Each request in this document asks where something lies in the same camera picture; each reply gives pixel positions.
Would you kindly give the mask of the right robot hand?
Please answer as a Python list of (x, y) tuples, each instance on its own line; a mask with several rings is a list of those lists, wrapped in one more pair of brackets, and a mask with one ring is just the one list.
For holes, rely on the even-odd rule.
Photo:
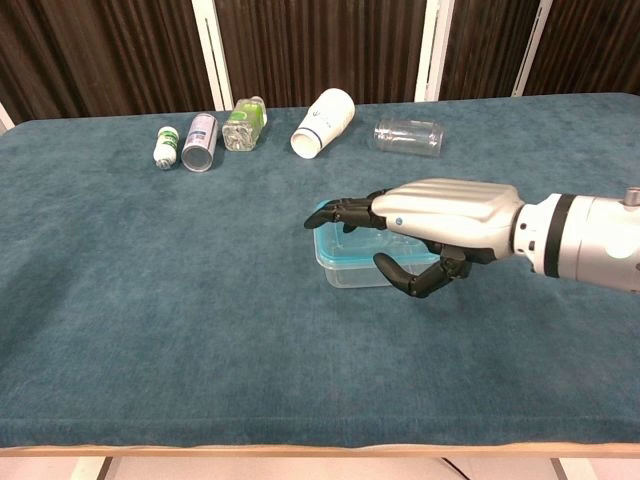
[(523, 206), (512, 185), (432, 178), (362, 198), (331, 200), (314, 211), (304, 227), (342, 223), (345, 233), (358, 227), (387, 229), (421, 241), (439, 260), (419, 275), (385, 253), (375, 254), (373, 261), (396, 289), (425, 298), (467, 277), (474, 264), (512, 256), (514, 225)]

